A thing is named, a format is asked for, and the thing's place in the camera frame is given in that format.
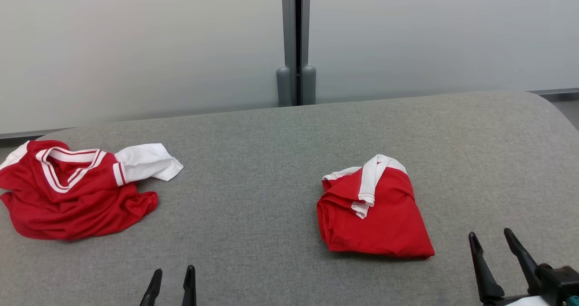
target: white stripe trim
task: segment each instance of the white stripe trim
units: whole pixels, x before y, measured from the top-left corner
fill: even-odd
[[[352,209],[356,211],[356,215],[358,217],[364,219],[368,214],[368,207],[374,207],[374,194],[376,192],[376,185],[382,177],[382,174],[384,174],[386,168],[394,168],[404,172],[404,174],[407,175],[408,173],[406,168],[400,164],[398,160],[390,158],[389,156],[378,154],[375,155],[372,159],[368,160],[368,162],[366,162],[363,167],[350,167],[344,170],[340,170],[339,172],[333,172],[324,176],[322,180],[336,180],[343,176],[354,174],[360,170],[360,168],[362,168],[362,183],[360,184],[360,190],[358,191],[358,200],[364,201],[364,203],[352,202]],[[366,205],[366,211],[362,212],[359,211],[358,208],[354,209],[354,203],[357,203],[357,207],[359,207],[359,205]]]
[[[112,172],[114,174],[114,179],[116,180],[117,186],[124,185],[123,178],[120,176],[120,163],[112,164]]]
[[[60,160],[60,161],[66,161],[66,162],[91,162],[93,160],[95,160],[95,155],[97,152],[99,152],[98,150],[93,150],[91,153],[83,153],[83,154],[74,154],[74,155],[70,155],[67,154],[66,152],[68,150],[64,150],[62,151],[59,148],[52,148],[52,151],[50,152],[50,156],[56,160]]]
[[[322,180],[336,180],[346,175],[351,175],[360,170],[361,167],[350,167],[344,170],[340,170],[339,172],[333,172],[329,175],[326,175],[322,178]]]
[[[128,179],[127,179],[127,171],[124,170],[124,164],[122,162],[119,163],[119,168],[120,168],[120,176],[121,176],[121,180],[124,184],[128,183]]]
[[[107,154],[99,149],[81,151],[81,152],[95,151],[95,153],[92,154],[92,155],[95,155],[95,159],[92,160],[91,165],[88,166],[87,168],[78,168],[77,170],[75,170],[75,172],[67,180],[68,185],[63,186],[62,184],[60,184],[60,182],[58,182],[58,177],[56,176],[56,170],[54,170],[54,166],[52,166],[52,164],[50,164],[50,162],[48,162],[47,158],[48,158],[48,156],[52,156],[53,158],[55,158],[57,160],[62,160],[62,159],[60,159],[60,157],[64,157],[65,160],[62,160],[62,161],[70,161],[70,159],[68,159],[68,158],[73,157],[73,156],[63,156],[63,155],[57,154],[57,156],[59,157],[59,158],[57,158],[52,153],[54,149],[56,149],[56,147],[38,151],[36,158],[39,162],[41,162],[42,170],[44,172],[44,176],[46,178],[46,181],[48,182],[50,187],[52,187],[52,189],[54,189],[54,191],[56,191],[58,193],[66,193],[66,192],[70,191],[70,189],[72,187],[74,187],[76,183],[80,182],[80,180],[83,178],[83,176],[85,176],[85,174],[89,170],[99,166],[99,164],[103,160],[104,156]]]
[[[404,168],[398,160],[385,155],[375,155],[374,158],[368,160],[368,162],[364,164],[364,167],[362,167],[362,183],[360,184],[358,199],[367,201],[366,199],[371,197],[371,201],[374,204],[376,185],[382,177],[382,174],[384,174],[384,170],[388,167],[401,170],[404,174],[408,174],[406,168]]]
[[[369,206],[364,203],[352,202],[351,208],[352,210],[356,211],[356,216],[360,217],[361,219],[366,218],[368,215]]]

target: gray table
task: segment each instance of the gray table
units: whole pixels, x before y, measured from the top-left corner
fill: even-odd
[[[503,228],[539,262],[579,268],[579,134],[538,96],[475,93],[275,108],[70,129],[73,150],[162,142],[185,168],[145,180],[158,208],[118,234],[19,236],[0,207],[6,305],[138,305],[157,267],[160,306],[180,305],[186,266],[199,305],[476,305],[475,230],[508,294],[526,286]],[[375,154],[402,162],[436,256],[332,254],[316,201],[331,171]]]

